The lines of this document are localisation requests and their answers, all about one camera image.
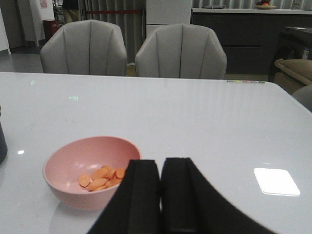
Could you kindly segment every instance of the dark cabinet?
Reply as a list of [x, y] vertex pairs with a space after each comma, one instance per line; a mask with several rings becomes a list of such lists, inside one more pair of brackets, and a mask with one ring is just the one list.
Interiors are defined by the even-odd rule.
[[312, 15], [193, 13], [192, 24], [212, 28], [228, 57], [227, 73], [269, 73], [285, 26], [312, 27]]

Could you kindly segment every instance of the pink bowl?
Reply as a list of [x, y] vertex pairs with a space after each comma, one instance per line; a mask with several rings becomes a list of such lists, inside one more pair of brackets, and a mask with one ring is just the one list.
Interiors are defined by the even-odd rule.
[[105, 208], [118, 185], [89, 192], [80, 187], [79, 176], [92, 175], [102, 165], [127, 168], [130, 159], [141, 159], [141, 152], [133, 143], [113, 136], [89, 137], [54, 152], [43, 166], [43, 177], [65, 204], [82, 210], [99, 210]]

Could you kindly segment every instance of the chair backrest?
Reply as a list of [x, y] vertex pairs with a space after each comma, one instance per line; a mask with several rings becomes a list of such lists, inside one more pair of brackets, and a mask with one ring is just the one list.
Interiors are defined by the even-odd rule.
[[215, 32], [192, 24], [159, 27], [136, 54], [139, 77], [223, 79], [226, 68]]
[[298, 89], [292, 96], [312, 112], [312, 84]]
[[120, 27], [99, 20], [62, 26], [40, 52], [44, 73], [125, 76], [126, 48]]

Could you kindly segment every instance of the white table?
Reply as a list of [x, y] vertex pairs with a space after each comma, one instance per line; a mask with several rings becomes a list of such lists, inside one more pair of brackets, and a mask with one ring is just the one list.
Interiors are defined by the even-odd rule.
[[[275, 84], [0, 73], [0, 105], [0, 234], [86, 233], [100, 211], [61, 204], [42, 166], [62, 145], [99, 135], [134, 142], [159, 170], [166, 157], [191, 157], [260, 224], [312, 233], [312, 114]], [[254, 168], [287, 170], [300, 196], [262, 193]]]

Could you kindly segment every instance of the dark bottle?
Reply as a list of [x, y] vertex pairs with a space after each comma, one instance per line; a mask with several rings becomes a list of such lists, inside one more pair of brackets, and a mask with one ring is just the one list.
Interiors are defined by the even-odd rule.
[[8, 152], [8, 147], [4, 139], [4, 134], [0, 122], [0, 164], [4, 161], [6, 154]]

